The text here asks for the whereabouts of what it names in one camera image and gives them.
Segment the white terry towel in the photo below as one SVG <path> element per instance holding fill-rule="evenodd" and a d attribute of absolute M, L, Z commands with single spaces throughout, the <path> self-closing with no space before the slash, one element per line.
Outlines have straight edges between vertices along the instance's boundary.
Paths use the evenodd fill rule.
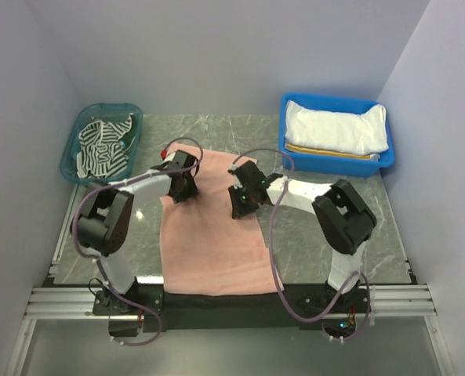
<path fill-rule="evenodd" d="M 286 143 L 365 155 L 389 148 L 387 112 L 381 104 L 363 114 L 309 110 L 290 100 L 286 107 Z"/>

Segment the green white striped towel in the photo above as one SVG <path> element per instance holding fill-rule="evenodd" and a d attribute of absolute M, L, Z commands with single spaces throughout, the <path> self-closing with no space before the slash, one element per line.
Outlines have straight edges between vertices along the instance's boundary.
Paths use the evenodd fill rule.
<path fill-rule="evenodd" d="M 79 178 L 110 178 L 125 171 L 136 133 L 134 120 L 133 113 L 123 121 L 94 117 L 79 132 L 80 150 L 76 156 Z"/>

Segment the pink terry towel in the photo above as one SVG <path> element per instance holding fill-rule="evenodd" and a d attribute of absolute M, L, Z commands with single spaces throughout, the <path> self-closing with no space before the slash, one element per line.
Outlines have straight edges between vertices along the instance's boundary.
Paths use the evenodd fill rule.
<path fill-rule="evenodd" d="M 282 285 L 255 215 L 235 220 L 227 191 L 233 154 L 176 143 L 172 151 L 203 155 L 198 196 L 182 203 L 163 197 L 160 254 L 164 289 L 183 295 L 259 295 Z"/>

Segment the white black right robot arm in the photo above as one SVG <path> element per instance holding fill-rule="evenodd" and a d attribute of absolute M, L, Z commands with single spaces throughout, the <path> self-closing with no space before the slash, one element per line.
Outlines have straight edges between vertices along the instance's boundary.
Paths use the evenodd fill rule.
<path fill-rule="evenodd" d="M 279 173 L 264 175 L 256 163 L 233 164 L 228 173 L 234 184 L 228 188 L 232 218 L 255 213 L 260 206 L 279 204 L 314 214 L 332 248 L 327 284 L 327 306 L 343 313 L 354 303 L 361 257 L 377 220 L 356 189 L 344 179 L 336 183 L 309 183 Z"/>

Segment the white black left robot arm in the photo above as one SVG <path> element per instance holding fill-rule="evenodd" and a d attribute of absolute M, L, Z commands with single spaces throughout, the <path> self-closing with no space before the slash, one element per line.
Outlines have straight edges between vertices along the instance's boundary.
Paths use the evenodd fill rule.
<path fill-rule="evenodd" d="M 170 197 L 175 203 L 198 195 L 193 173 L 201 160 L 177 150 L 144 174 L 118 182 L 93 181 L 71 222 L 71 235 L 78 253 L 98 264 L 107 287 L 115 291 L 111 305 L 122 315 L 139 305 L 136 277 L 122 254 L 135 201 Z"/>

